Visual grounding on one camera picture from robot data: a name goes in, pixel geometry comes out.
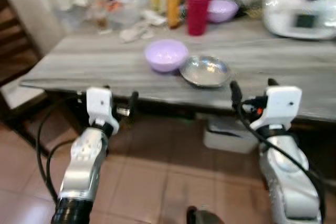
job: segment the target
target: lavender bowl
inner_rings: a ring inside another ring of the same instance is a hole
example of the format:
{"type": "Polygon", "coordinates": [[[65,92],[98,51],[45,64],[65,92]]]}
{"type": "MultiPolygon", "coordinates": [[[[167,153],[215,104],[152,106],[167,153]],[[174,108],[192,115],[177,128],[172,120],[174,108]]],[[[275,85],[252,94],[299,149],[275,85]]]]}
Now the lavender bowl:
{"type": "Polygon", "coordinates": [[[237,13],[239,6],[232,0],[212,0],[208,7],[208,21],[228,22],[237,13]]]}
{"type": "Polygon", "coordinates": [[[174,39],[163,39],[149,44],[145,56],[151,67],[158,72],[178,69],[188,56],[186,46],[174,39]]]}

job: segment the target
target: red cup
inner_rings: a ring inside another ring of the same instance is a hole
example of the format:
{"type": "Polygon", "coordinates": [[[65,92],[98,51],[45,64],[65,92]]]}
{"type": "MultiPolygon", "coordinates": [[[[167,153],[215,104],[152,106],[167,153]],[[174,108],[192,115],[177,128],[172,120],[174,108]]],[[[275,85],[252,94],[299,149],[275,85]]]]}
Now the red cup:
{"type": "Polygon", "coordinates": [[[209,2],[210,0],[187,0],[187,26],[190,35],[199,36],[205,32],[209,2]]]}

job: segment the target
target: table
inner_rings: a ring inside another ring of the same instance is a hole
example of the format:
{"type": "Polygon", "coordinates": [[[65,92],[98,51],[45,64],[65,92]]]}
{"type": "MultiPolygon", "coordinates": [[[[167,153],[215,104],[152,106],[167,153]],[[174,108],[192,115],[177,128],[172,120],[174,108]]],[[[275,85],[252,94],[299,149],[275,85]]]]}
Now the table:
{"type": "Polygon", "coordinates": [[[336,47],[331,41],[299,41],[271,35],[261,21],[240,19],[209,26],[201,37],[155,29],[155,38],[121,44],[118,35],[97,35],[91,28],[64,38],[29,72],[21,85],[44,90],[85,90],[109,85],[115,97],[133,90],[147,102],[190,106],[202,111],[230,110],[230,91],[199,89],[177,74],[153,72],[144,58],[151,41],[183,41],[190,54],[214,55],[225,61],[244,97],[261,95],[269,77],[303,90],[298,117],[336,122],[336,47]]]}

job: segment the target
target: silver bowl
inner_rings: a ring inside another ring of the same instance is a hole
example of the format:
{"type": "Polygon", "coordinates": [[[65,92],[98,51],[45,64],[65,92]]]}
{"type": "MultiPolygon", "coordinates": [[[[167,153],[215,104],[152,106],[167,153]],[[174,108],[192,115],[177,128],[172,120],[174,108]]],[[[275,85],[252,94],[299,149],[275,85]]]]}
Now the silver bowl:
{"type": "Polygon", "coordinates": [[[193,56],[180,67],[181,75],[188,82],[203,88],[219,88],[230,80],[230,70],[218,58],[193,56]]]}

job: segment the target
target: chair backrest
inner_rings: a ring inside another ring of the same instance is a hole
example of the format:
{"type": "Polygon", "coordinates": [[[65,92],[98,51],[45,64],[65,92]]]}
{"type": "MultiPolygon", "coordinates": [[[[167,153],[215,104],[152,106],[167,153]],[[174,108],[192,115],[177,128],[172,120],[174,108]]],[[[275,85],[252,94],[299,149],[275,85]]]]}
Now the chair backrest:
{"type": "MultiPolygon", "coordinates": [[[[29,72],[42,55],[10,0],[0,0],[0,88],[29,72]]],[[[0,91],[0,114],[8,114],[0,91]]]]}

